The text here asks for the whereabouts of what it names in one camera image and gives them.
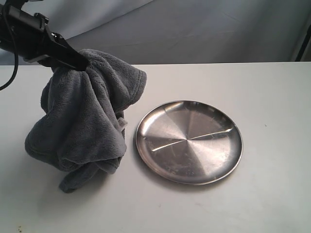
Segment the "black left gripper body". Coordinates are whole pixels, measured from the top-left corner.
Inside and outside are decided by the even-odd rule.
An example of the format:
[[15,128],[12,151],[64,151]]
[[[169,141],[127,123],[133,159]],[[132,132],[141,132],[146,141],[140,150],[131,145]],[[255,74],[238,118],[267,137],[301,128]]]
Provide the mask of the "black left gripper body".
[[30,15],[14,8],[14,65],[19,57],[28,63],[38,62],[46,67],[66,66],[66,41],[50,31],[49,19],[41,13]]

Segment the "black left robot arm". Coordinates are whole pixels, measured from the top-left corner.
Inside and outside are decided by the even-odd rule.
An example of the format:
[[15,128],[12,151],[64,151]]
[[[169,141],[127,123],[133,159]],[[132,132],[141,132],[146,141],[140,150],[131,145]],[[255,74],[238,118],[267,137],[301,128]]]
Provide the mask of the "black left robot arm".
[[26,0],[7,0],[0,6],[0,48],[16,53],[27,63],[86,70],[88,59],[73,49],[62,35],[49,29],[46,16],[23,11],[25,3]]

